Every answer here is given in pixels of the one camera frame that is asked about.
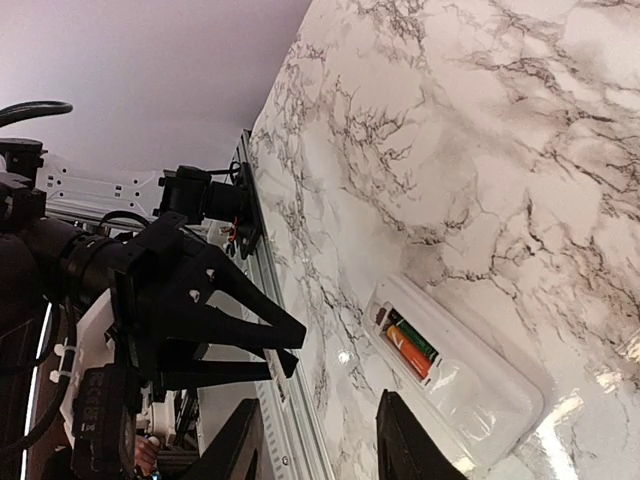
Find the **white remote control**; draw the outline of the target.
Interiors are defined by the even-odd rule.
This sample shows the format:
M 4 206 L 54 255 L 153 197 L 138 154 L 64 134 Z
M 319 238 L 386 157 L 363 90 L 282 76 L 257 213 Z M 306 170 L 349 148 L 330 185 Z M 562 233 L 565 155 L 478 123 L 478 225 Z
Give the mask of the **white remote control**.
M 403 319 L 439 352 L 425 380 L 386 336 Z M 473 465 L 493 466 L 540 418 L 540 390 L 405 276 L 391 275 L 376 285 L 362 324 L 418 403 L 420 421 L 434 422 Z

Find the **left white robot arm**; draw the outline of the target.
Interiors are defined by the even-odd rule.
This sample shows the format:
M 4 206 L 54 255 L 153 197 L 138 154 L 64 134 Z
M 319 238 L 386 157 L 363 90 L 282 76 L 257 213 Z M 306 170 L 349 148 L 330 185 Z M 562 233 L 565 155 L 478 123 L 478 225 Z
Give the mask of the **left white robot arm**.
M 182 166 L 160 180 L 153 221 L 127 241 L 96 236 L 45 214 L 29 177 L 1 177 L 1 330 L 27 320 L 35 301 L 68 321 L 55 401 L 70 403 L 81 479 L 129 479 L 142 390 L 190 390 L 271 376 L 274 351 L 286 376 L 306 329 L 262 293 L 226 252 L 188 230 L 203 219 L 232 226 L 242 256 L 263 232 L 248 163 L 221 183 Z

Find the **orange battery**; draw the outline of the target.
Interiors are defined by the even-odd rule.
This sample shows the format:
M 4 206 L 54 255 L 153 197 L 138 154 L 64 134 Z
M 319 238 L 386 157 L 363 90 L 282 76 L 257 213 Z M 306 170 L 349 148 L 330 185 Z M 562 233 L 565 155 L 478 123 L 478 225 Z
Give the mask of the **orange battery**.
M 391 325 L 386 330 L 386 336 L 417 373 L 418 377 L 421 380 L 425 380 L 431 368 L 431 361 L 397 326 Z

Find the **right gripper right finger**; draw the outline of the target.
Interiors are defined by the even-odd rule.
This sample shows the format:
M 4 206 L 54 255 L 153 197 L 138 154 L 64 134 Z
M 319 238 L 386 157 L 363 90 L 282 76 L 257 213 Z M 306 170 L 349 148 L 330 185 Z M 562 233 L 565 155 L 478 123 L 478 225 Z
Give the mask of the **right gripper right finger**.
M 397 392 L 383 391 L 376 427 L 381 480 L 466 480 Z

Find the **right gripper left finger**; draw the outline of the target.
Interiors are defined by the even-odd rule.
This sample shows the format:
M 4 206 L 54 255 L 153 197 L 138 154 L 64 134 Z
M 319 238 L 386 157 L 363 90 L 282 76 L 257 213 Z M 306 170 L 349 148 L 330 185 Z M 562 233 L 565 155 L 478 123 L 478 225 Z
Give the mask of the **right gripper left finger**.
M 181 480 L 261 479 L 264 425 L 258 399 L 243 399 Z

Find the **green black battery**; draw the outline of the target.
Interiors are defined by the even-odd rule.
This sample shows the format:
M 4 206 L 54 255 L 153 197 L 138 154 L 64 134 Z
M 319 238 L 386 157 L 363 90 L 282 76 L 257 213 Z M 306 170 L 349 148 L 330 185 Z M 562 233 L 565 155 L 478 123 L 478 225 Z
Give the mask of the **green black battery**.
M 418 348 L 418 350 L 433 363 L 439 352 L 405 319 L 398 321 L 395 326 Z

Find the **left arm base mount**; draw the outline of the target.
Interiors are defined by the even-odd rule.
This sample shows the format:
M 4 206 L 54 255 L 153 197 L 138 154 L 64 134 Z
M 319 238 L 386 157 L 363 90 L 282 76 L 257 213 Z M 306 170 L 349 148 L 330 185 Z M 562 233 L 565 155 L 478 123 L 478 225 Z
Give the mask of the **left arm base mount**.
M 246 260 L 255 252 L 264 224 L 249 163 L 238 162 L 232 172 L 234 220 L 229 243 L 233 245 L 233 253 Z

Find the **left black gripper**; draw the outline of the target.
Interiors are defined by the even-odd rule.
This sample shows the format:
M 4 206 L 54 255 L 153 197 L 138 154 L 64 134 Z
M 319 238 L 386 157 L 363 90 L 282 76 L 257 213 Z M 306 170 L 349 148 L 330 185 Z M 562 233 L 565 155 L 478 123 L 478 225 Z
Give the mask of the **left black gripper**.
M 267 353 L 275 354 L 290 378 L 298 358 L 284 349 L 301 348 L 306 327 L 267 297 L 220 247 L 187 238 L 184 223 L 179 214 L 163 214 L 113 261 L 113 310 L 124 342 L 116 351 L 124 351 L 140 377 L 162 391 L 269 380 Z M 192 283 L 206 279 L 206 297 L 222 292 L 264 322 L 207 306 L 204 287 Z M 208 342 L 252 348 L 248 352 L 262 362 L 196 359 L 198 348 Z

